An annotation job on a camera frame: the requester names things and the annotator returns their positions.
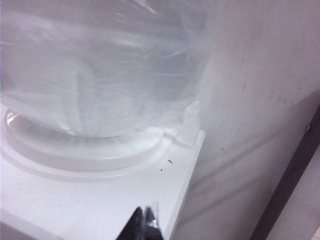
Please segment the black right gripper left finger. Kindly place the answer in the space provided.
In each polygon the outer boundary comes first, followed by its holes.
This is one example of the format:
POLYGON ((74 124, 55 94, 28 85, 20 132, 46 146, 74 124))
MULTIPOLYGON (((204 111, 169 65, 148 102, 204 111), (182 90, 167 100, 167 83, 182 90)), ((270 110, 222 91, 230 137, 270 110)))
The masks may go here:
POLYGON ((141 207, 137 207, 116 239, 141 240, 142 237, 143 210, 141 209, 141 207))

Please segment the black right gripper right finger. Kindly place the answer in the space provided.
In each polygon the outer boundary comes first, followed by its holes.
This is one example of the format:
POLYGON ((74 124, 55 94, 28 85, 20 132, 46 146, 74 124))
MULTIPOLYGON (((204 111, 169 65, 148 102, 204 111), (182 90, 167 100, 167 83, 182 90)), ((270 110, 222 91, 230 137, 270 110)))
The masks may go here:
POLYGON ((157 202, 153 202, 145 207, 143 239, 164 240, 159 224, 159 204, 157 202))

